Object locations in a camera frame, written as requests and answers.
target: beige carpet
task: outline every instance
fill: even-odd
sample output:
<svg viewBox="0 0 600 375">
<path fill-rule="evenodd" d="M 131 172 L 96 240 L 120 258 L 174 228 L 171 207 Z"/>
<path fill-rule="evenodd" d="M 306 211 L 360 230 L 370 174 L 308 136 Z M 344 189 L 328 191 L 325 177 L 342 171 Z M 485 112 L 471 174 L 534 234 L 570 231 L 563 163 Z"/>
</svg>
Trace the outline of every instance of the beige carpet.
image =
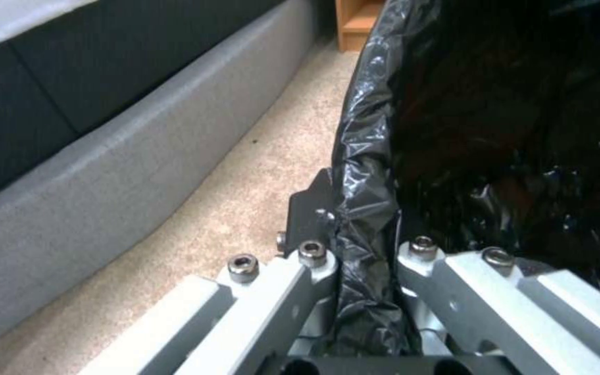
<svg viewBox="0 0 600 375">
<path fill-rule="evenodd" d="M 288 197 L 330 162 L 357 53 L 318 43 L 285 92 L 164 225 L 0 338 L 0 373 L 76 373 L 183 276 L 276 254 Z"/>
</svg>

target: trash can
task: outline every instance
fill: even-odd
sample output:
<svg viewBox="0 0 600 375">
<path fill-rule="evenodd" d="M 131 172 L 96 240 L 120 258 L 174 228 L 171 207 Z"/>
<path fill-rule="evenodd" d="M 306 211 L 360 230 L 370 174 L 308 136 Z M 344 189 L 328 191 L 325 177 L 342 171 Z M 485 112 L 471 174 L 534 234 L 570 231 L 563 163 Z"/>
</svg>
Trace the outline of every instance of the trash can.
<svg viewBox="0 0 600 375">
<path fill-rule="evenodd" d="M 419 352 L 397 245 L 496 245 L 600 290 L 600 1 L 388 0 L 332 156 L 333 355 Z"/>
</svg>

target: dark gray fabric panel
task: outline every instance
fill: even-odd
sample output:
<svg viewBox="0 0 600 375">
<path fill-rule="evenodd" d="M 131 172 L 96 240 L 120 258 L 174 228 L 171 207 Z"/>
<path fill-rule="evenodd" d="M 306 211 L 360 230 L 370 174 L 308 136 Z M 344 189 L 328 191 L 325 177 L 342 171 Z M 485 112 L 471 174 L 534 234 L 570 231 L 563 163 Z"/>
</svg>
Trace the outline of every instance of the dark gray fabric panel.
<svg viewBox="0 0 600 375">
<path fill-rule="evenodd" d="M 12 40 L 85 134 L 281 0 L 107 0 Z"/>
<path fill-rule="evenodd" d="M 0 45 L 0 189 L 73 142 L 76 134 Z"/>
</svg>

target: hole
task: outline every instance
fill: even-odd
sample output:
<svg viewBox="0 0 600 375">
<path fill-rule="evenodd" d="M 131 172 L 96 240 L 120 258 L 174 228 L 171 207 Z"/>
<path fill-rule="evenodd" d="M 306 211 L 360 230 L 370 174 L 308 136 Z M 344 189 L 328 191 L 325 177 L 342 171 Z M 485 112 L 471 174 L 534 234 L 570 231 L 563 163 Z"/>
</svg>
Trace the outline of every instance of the hole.
<svg viewBox="0 0 600 375">
<path fill-rule="evenodd" d="M 456 360 L 441 360 L 434 367 L 434 375 L 471 375 L 471 370 Z"/>
<path fill-rule="evenodd" d="M 242 257 L 242 258 L 236 258 L 233 263 L 235 263 L 235 265 L 238 267 L 247 267 L 250 264 L 252 264 L 252 260 L 249 258 Z"/>
<path fill-rule="evenodd" d="M 308 252 L 317 252 L 319 251 L 319 248 L 320 246 L 316 242 L 309 242 L 308 244 L 305 244 L 305 250 Z"/>
<path fill-rule="evenodd" d="M 281 375 L 321 375 L 321 372 L 310 361 L 293 360 L 284 365 Z"/>
<path fill-rule="evenodd" d="M 496 351 L 498 347 L 491 341 L 483 340 L 481 344 L 478 346 L 479 353 L 488 353 L 492 351 Z"/>
</svg>

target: screw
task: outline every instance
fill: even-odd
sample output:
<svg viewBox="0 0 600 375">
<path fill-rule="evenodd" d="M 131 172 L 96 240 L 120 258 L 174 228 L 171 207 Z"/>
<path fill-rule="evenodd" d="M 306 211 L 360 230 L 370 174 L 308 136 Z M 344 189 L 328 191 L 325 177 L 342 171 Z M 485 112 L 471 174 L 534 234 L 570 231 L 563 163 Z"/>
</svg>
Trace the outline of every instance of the screw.
<svg viewBox="0 0 600 375">
<path fill-rule="evenodd" d="M 483 260 L 502 276 L 510 275 L 515 265 L 515 257 L 497 246 L 490 246 L 483 249 Z"/>
<path fill-rule="evenodd" d="M 277 232 L 277 251 L 283 253 L 286 250 L 286 232 Z"/>
<path fill-rule="evenodd" d="M 298 248 L 298 259 L 309 268 L 321 267 L 326 264 L 326 247 L 318 241 L 305 241 Z"/>
<path fill-rule="evenodd" d="M 432 260 L 436 256 L 436 244 L 426 235 L 419 235 L 411 243 L 411 252 L 423 260 Z"/>
<path fill-rule="evenodd" d="M 237 254 L 228 259 L 228 272 L 236 283 L 250 283 L 259 273 L 258 259 L 252 254 Z"/>
</svg>

